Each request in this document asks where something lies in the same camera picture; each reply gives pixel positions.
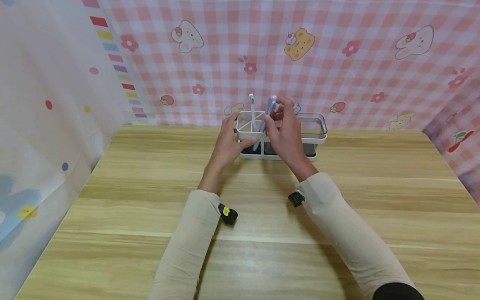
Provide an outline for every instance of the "long sleeve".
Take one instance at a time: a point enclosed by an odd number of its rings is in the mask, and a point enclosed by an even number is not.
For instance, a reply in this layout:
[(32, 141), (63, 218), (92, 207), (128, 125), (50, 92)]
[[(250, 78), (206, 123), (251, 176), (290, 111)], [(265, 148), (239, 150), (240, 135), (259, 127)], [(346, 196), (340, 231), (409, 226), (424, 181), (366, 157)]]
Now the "long sleeve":
[(163, 253), (149, 300), (192, 300), (210, 241), (220, 218), (219, 197), (190, 193), (175, 233)]
[(347, 204), (328, 174), (312, 175), (297, 186), (312, 220), (331, 241), (367, 299), (388, 283), (415, 287), (378, 234)]

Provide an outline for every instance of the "wood grain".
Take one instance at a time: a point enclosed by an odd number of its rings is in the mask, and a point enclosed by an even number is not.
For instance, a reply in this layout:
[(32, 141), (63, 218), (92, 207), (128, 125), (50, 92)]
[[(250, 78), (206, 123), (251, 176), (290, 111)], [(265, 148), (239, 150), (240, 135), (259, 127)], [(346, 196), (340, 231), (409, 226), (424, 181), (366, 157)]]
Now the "wood grain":
[[(19, 300), (146, 299), (218, 129), (124, 126), (22, 287)], [(425, 299), (478, 299), (480, 210), (429, 139), (334, 131), (315, 162), (392, 248)], [(238, 159), (198, 299), (362, 299), (302, 207), (283, 162)]]

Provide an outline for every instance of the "blue flower print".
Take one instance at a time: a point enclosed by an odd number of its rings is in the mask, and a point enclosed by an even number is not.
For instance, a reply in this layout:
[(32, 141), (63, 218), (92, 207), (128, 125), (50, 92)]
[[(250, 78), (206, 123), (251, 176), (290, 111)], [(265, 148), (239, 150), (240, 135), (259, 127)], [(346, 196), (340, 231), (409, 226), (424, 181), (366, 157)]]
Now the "blue flower print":
[(12, 194), (15, 178), (0, 175), (0, 252), (8, 248), (20, 234), (24, 221), (36, 216), (41, 195), (26, 189)]

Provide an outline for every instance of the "checkered fabric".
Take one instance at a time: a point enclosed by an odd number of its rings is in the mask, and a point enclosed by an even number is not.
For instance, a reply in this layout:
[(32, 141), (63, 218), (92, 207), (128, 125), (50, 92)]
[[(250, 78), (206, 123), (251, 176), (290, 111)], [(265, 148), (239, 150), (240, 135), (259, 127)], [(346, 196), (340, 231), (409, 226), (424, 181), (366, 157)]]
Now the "checkered fabric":
[(249, 93), (258, 109), (283, 94), (329, 128), (424, 130), (480, 201), (480, 1), (100, 3), (138, 43), (159, 124), (218, 126)]

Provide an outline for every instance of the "toothbrush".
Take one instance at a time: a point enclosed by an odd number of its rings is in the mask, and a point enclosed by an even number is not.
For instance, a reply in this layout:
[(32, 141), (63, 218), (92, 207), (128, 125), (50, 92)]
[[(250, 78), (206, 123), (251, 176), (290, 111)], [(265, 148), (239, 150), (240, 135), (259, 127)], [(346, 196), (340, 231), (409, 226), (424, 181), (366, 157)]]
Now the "toothbrush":
[[(265, 115), (270, 116), (272, 111), (277, 111), (280, 105), (275, 101), (276, 96), (270, 96), (267, 101), (267, 107), (265, 109)], [(262, 119), (262, 123), (260, 124), (260, 130), (258, 132), (265, 131), (265, 118)], [(260, 141), (258, 141), (255, 145), (253, 145), (253, 150), (257, 151), (258, 145), (260, 145)]]
[(250, 97), (250, 109), (252, 110), (252, 132), (257, 131), (257, 123), (255, 122), (255, 109), (253, 108), (253, 104), (255, 100), (253, 99), (253, 94), (248, 95)]

